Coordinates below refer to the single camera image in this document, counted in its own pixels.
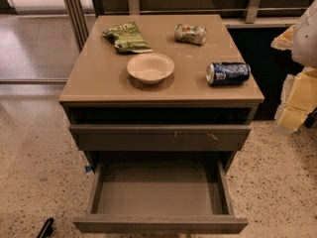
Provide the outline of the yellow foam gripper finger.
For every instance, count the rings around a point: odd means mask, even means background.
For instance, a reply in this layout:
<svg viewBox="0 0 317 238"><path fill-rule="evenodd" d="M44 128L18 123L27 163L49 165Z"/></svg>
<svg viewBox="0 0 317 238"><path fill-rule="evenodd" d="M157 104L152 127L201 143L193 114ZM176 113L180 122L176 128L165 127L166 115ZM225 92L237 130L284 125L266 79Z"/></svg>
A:
<svg viewBox="0 0 317 238"><path fill-rule="evenodd" d="M303 65L301 72L288 75L283 83L275 112L275 131L290 135L296 132L317 107L316 31L306 27L289 27L270 46L291 51L291 58Z"/></svg>

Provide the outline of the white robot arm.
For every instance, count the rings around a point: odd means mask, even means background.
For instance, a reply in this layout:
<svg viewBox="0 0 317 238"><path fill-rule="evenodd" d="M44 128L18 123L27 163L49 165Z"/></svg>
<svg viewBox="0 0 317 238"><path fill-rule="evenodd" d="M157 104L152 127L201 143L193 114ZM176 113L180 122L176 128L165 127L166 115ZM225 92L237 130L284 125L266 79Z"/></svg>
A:
<svg viewBox="0 0 317 238"><path fill-rule="evenodd" d="M274 116L275 131L290 135L317 108L317 0L270 45L290 50L292 59L304 66L301 72L286 77Z"/></svg>

